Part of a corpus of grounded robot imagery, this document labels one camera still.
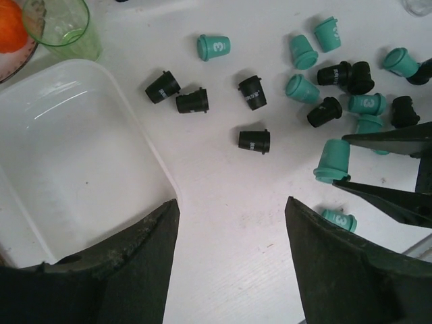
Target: table surface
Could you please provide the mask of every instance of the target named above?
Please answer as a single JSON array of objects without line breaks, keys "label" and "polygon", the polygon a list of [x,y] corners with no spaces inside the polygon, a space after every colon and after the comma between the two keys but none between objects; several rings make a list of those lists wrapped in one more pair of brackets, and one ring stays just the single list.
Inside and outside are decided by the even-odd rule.
[{"label": "table surface", "polygon": [[[430,58],[432,20],[414,18],[394,0],[93,0],[104,53],[99,63],[115,76],[142,126],[181,191],[180,231],[164,323],[299,323],[303,310],[290,253],[284,209],[288,196],[311,208],[339,209],[358,220],[356,233],[403,252],[431,233],[401,225],[365,201],[313,176],[325,142],[356,128],[344,113],[321,128],[307,124],[311,106],[290,100],[284,87],[296,71],[288,39],[303,33],[319,52],[304,75],[342,60],[368,61],[375,92],[389,101],[410,95],[423,122],[432,120],[431,85],[415,87],[381,69],[383,56],[406,47],[417,60]],[[312,28],[335,16],[342,47],[322,53]],[[225,57],[202,62],[199,34],[223,34],[232,42]],[[0,90],[55,63],[40,47],[33,60]],[[209,94],[207,114],[180,115],[170,98],[152,104],[143,89],[170,70],[183,93],[200,86]],[[268,105],[251,111],[237,91],[239,81],[258,74]],[[321,87],[322,97],[348,96]],[[389,127],[387,113],[384,119]],[[271,151],[240,150],[240,130],[271,132]],[[352,147],[353,182],[413,191],[419,161],[379,156]]]}]

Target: clear plastic container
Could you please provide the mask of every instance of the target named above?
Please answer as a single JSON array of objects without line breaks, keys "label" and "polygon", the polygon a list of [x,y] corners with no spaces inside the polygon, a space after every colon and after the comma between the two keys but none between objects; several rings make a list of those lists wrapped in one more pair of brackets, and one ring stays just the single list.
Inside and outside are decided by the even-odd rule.
[{"label": "clear plastic container", "polygon": [[0,247],[27,267],[129,227],[175,186],[111,74],[69,60],[0,93]]}]

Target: white surface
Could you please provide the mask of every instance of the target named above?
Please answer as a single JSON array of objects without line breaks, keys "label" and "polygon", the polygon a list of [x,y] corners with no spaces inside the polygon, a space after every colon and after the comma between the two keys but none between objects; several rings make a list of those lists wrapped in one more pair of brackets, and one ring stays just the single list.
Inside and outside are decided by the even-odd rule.
[{"label": "white surface", "polygon": [[[176,197],[123,94],[96,63],[60,63],[2,92],[0,102],[0,243],[13,247],[5,253],[12,265],[56,263]],[[32,243],[22,246],[23,238]]]},{"label": "white surface", "polygon": [[[357,234],[403,252],[431,233],[396,223],[350,194],[313,177],[326,140],[355,130],[354,115],[313,129],[304,106],[284,95],[296,72],[288,34],[303,32],[320,53],[321,66],[366,60],[377,82],[374,91],[389,99],[410,95],[424,122],[432,120],[431,85],[409,85],[379,69],[386,51],[407,47],[419,61],[430,58],[432,20],[407,14],[396,0],[104,0],[95,5],[105,52],[100,60],[116,77],[142,125],[161,153],[183,194],[165,323],[295,323],[304,315],[284,220],[289,195],[308,206],[344,208],[356,216]],[[311,32],[315,16],[335,16],[342,48],[323,54]],[[202,62],[196,36],[224,34],[232,42],[225,57]],[[38,58],[10,83],[44,68]],[[162,70],[171,70],[184,93],[208,90],[210,111],[180,115],[174,99],[153,105],[143,88]],[[251,111],[236,90],[241,76],[257,73],[269,104]],[[322,87],[346,107],[347,96]],[[244,125],[269,129],[271,151],[236,147]],[[378,156],[352,148],[353,182],[414,190],[419,162]]]}]

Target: plastic cap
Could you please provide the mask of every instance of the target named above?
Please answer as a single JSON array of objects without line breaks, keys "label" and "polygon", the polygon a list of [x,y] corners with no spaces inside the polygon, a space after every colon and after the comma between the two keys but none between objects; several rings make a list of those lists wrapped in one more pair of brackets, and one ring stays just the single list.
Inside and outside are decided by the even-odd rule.
[{"label": "plastic cap", "polygon": [[257,110],[267,104],[261,79],[258,76],[252,76],[238,85],[238,90],[243,94],[249,108]]},{"label": "plastic cap", "polygon": [[387,100],[381,93],[362,96],[352,96],[348,101],[348,110],[351,113],[366,115],[382,115],[387,107]]},{"label": "plastic cap", "polygon": [[384,68],[389,70],[392,69],[395,65],[398,65],[401,60],[403,60],[406,54],[408,54],[408,49],[405,49],[404,47],[394,49],[385,57]]},{"label": "plastic cap", "polygon": [[422,86],[429,82],[432,78],[432,59],[419,64],[418,71],[415,75],[407,78],[408,82],[416,85]]},{"label": "plastic cap", "polygon": [[320,69],[317,74],[317,81],[320,86],[346,86],[349,79],[351,79],[351,74],[351,64],[347,61],[342,61],[340,64]]},{"label": "plastic cap", "polygon": [[419,70],[419,65],[408,54],[404,47],[394,49],[384,59],[384,68],[399,76],[409,78]]},{"label": "plastic cap", "polygon": [[389,155],[390,152],[387,151],[376,151],[376,150],[372,150],[374,153],[377,153],[378,155]]},{"label": "plastic cap", "polygon": [[270,152],[270,133],[264,132],[240,132],[238,147],[244,150],[261,152],[263,155]]},{"label": "plastic cap", "polygon": [[316,103],[319,89],[301,74],[294,75],[286,86],[286,95],[301,103]]},{"label": "plastic cap", "polygon": [[179,113],[206,113],[209,110],[207,90],[200,88],[190,94],[184,94],[175,98]]},{"label": "plastic cap", "polygon": [[348,92],[351,95],[364,95],[375,86],[372,80],[371,68],[367,62],[357,62],[352,66],[352,76],[348,82]]},{"label": "plastic cap", "polygon": [[361,115],[358,120],[361,121],[366,121],[366,122],[371,122],[374,124],[377,124],[380,128],[384,127],[384,121],[382,118],[378,117],[378,116],[374,116],[374,115]]},{"label": "plastic cap", "polygon": [[172,73],[170,71],[163,71],[162,76],[159,76],[145,91],[153,103],[160,103],[175,93],[178,93],[180,89]]},{"label": "plastic cap", "polygon": [[323,20],[322,22],[320,22],[319,25],[317,27],[315,27],[315,31],[322,29],[322,27],[324,27],[328,22],[332,22],[332,21],[334,21],[334,23],[338,22],[338,20],[336,18],[331,16],[331,17],[327,18],[326,20]]},{"label": "plastic cap", "polygon": [[339,211],[330,211],[329,209],[325,209],[321,216],[329,222],[340,226],[351,233],[356,231],[357,220],[353,215],[345,215]]},{"label": "plastic cap", "polygon": [[334,180],[349,180],[350,143],[345,140],[328,140],[325,143],[318,168],[313,173],[316,179],[326,184]]},{"label": "plastic cap", "polygon": [[307,70],[318,62],[318,52],[311,51],[303,53],[294,61],[294,66],[299,70]]},{"label": "plastic cap", "polygon": [[414,111],[412,99],[409,96],[399,97],[393,100],[391,124],[399,129],[417,125],[420,116]]},{"label": "plastic cap", "polygon": [[308,114],[308,122],[315,128],[320,127],[333,119],[342,116],[342,106],[333,97],[327,97],[324,101]]},{"label": "plastic cap", "polygon": [[207,62],[209,60],[209,52],[207,51],[207,40],[204,34],[199,36],[197,40],[196,48],[198,49],[198,56],[203,61]]}]

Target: orange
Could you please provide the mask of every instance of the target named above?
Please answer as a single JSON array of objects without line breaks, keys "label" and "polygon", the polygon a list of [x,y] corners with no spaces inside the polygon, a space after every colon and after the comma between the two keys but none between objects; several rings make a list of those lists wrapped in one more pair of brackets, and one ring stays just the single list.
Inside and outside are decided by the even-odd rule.
[{"label": "orange", "polygon": [[12,53],[21,49],[27,39],[20,6],[12,0],[0,0],[0,53]]}]

